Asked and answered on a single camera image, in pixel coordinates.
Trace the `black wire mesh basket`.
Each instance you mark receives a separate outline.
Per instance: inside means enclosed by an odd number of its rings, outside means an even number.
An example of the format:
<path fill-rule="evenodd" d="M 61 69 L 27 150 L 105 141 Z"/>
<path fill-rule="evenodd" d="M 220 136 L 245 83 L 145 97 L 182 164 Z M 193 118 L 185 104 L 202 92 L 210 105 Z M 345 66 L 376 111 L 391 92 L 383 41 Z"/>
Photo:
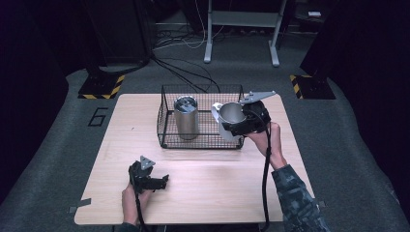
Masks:
<path fill-rule="evenodd" d="M 198 135 L 183 139 L 178 132 L 174 102 L 183 96 L 191 96 L 198 103 Z M 165 149 L 241 149 L 243 138 L 232 142 L 220 136 L 219 126 L 211 108 L 216 102 L 238 102 L 244 97 L 240 84 L 167 84 L 161 87 L 161 106 L 157 120 L 157 134 L 160 145 Z"/>

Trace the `black stand base striped tape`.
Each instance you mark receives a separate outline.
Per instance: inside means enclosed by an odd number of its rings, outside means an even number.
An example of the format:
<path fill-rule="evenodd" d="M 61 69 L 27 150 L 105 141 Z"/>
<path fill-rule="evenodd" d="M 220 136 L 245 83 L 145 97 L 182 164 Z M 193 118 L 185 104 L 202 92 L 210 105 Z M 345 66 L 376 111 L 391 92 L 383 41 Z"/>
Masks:
<path fill-rule="evenodd" d="M 109 75 L 97 78 L 88 76 L 79 89 L 77 97 L 87 100 L 114 99 L 124 79 L 123 75 Z"/>
<path fill-rule="evenodd" d="M 300 100 L 334 100 L 336 98 L 327 80 L 316 80 L 310 75 L 290 76 L 295 95 Z"/>

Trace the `stainless steel tumbler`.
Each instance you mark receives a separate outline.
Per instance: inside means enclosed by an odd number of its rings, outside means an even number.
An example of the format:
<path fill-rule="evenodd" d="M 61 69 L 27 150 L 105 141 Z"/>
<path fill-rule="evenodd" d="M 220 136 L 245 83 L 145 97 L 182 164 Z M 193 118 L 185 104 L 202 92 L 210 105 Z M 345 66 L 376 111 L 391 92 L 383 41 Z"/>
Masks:
<path fill-rule="evenodd" d="M 174 101 L 174 111 L 179 136 L 195 139 L 199 134 L 197 100 L 193 96 L 181 96 Z"/>

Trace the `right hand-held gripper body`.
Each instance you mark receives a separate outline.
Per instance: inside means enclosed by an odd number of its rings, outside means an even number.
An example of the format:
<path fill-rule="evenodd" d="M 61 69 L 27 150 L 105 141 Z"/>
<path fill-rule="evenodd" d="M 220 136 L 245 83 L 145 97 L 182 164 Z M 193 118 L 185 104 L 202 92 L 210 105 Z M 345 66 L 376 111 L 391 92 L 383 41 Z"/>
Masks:
<path fill-rule="evenodd" d="M 242 107 L 244 104 L 247 104 L 249 107 L 249 119 L 245 120 L 249 126 L 246 134 L 254 131 L 262 132 L 266 129 L 266 125 L 271 121 L 271 117 L 262 100 L 275 94 L 275 91 L 249 92 L 247 96 L 240 100 Z"/>

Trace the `white metal stand frame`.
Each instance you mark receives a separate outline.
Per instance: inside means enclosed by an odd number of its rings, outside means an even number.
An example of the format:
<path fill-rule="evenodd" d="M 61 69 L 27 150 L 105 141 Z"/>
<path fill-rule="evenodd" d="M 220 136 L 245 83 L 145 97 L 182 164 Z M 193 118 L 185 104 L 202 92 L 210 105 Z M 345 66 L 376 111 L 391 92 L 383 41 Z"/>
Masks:
<path fill-rule="evenodd" d="M 215 11 L 213 9 L 213 0 L 208 0 L 207 11 L 207 34 L 206 48 L 204 54 L 204 63 L 208 64 L 212 60 L 213 50 L 213 27 L 214 26 L 245 26 L 245 27 L 263 27 L 273 28 L 274 35 L 268 46 L 271 55 L 271 63 L 277 68 L 279 66 L 277 41 L 280 26 L 284 16 L 284 10 L 287 0 L 279 0 L 280 8 L 277 13 L 254 13 L 254 12 L 230 12 L 230 11 Z"/>

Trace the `person's left hand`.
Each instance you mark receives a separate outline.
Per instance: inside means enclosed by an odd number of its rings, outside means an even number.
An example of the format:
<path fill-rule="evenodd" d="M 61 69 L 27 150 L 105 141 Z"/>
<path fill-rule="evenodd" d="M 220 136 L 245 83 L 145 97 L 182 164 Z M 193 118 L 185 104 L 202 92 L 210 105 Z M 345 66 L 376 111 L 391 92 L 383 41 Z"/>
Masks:
<path fill-rule="evenodd" d="M 148 204 L 152 192 L 149 190 L 143 191 L 138 195 L 140 202 L 140 211 L 143 212 Z M 122 191 L 122 208 L 124 222 L 132 225 L 137 225 L 139 220 L 139 212 L 137 211 L 135 192 L 133 186 L 128 184 Z"/>

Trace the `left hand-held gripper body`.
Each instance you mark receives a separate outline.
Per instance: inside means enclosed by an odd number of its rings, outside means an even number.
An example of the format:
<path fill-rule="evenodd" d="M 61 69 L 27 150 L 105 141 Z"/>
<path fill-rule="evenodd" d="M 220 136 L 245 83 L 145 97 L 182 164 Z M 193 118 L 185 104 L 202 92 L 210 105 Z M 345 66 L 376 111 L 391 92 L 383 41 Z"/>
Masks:
<path fill-rule="evenodd" d="M 153 171 L 155 164 L 154 161 L 141 156 L 140 160 L 136 160 L 129 167 L 130 183 L 135 192 L 142 193 L 146 189 L 154 189 L 154 181 L 151 178 L 151 172 Z"/>

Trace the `white mug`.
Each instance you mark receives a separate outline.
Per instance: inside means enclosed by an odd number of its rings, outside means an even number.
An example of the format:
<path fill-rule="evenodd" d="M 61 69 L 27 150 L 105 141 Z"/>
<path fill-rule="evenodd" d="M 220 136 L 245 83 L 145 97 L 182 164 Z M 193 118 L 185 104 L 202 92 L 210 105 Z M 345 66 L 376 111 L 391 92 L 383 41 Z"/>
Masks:
<path fill-rule="evenodd" d="M 246 116 L 242 112 L 242 105 L 237 102 L 216 102 L 212 105 L 211 112 L 218 123 L 220 136 L 227 142 L 237 141 L 240 136 L 233 135 L 231 130 L 226 130 L 223 127 L 223 123 L 231 126 L 244 122 L 246 120 Z"/>

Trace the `person's right hand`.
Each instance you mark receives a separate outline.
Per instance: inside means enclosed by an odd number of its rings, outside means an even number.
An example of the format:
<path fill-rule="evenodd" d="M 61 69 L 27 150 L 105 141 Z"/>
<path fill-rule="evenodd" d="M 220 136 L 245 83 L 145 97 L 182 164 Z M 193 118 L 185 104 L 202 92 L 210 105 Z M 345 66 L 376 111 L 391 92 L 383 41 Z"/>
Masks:
<path fill-rule="evenodd" d="M 278 170 L 287 164 L 281 149 L 280 126 L 278 123 L 270 122 L 267 127 L 268 132 L 252 132 L 247 134 L 247 137 L 263 156 L 267 156 L 267 149 L 271 147 L 270 164 Z"/>

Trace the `dark cabinet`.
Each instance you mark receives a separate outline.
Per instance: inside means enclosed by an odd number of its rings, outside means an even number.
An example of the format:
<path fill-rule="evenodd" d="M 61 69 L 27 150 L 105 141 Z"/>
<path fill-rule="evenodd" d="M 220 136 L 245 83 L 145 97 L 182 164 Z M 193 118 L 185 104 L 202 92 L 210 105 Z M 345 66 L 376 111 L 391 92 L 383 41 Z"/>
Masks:
<path fill-rule="evenodd" d="M 107 65 L 149 63 L 153 27 L 143 0 L 84 0 Z"/>

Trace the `grey tape strip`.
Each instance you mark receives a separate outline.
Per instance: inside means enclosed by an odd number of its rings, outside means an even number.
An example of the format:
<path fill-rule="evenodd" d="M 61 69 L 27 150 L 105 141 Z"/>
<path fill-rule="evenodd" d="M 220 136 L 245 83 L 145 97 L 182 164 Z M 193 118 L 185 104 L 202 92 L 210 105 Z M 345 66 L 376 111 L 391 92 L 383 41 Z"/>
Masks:
<path fill-rule="evenodd" d="M 91 204 L 91 198 L 87 198 L 87 199 L 82 199 L 80 201 L 78 201 L 74 206 L 70 206 L 67 210 L 68 214 L 74 214 L 78 208 L 83 207 L 83 206 L 87 206 Z"/>

